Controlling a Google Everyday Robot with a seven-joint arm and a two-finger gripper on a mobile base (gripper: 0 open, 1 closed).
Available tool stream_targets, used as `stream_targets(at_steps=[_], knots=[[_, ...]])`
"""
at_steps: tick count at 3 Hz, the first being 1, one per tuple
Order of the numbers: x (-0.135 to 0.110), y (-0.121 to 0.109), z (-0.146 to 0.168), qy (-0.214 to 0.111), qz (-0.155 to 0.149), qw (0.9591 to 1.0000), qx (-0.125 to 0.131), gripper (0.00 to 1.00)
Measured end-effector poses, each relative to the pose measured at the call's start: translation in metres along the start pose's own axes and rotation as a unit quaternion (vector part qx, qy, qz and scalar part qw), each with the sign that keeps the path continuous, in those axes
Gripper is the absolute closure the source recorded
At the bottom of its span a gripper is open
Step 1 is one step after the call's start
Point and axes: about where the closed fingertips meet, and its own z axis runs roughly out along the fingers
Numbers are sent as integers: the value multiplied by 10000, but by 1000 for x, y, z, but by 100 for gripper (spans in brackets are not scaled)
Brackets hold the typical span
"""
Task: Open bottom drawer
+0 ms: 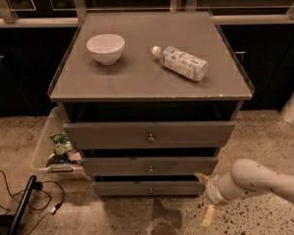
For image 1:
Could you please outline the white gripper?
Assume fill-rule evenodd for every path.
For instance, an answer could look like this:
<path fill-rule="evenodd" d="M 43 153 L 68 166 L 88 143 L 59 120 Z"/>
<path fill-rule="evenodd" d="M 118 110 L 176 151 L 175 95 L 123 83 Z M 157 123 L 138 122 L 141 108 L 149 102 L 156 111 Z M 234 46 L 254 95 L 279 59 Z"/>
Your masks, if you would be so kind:
<path fill-rule="evenodd" d="M 200 172 L 195 172 L 194 175 L 198 178 L 201 184 L 206 184 L 205 195 L 211 205 L 207 205 L 204 209 L 203 217 L 201 219 L 202 227 L 209 227 L 217 217 L 220 208 L 218 206 L 225 206 L 229 203 L 219 189 L 219 176 L 210 177 Z"/>

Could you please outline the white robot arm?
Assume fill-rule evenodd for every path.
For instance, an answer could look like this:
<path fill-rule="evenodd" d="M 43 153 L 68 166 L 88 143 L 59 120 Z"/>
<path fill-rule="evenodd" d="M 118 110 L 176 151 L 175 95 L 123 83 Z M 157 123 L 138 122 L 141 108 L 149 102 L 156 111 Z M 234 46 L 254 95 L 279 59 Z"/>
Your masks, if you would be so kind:
<path fill-rule="evenodd" d="M 253 160 L 237 160 L 223 175 L 208 176 L 200 172 L 194 175 L 204 187 L 203 195 L 207 199 L 202 227 L 209 227 L 220 207 L 236 199 L 272 193 L 294 204 L 294 176 L 273 171 Z"/>

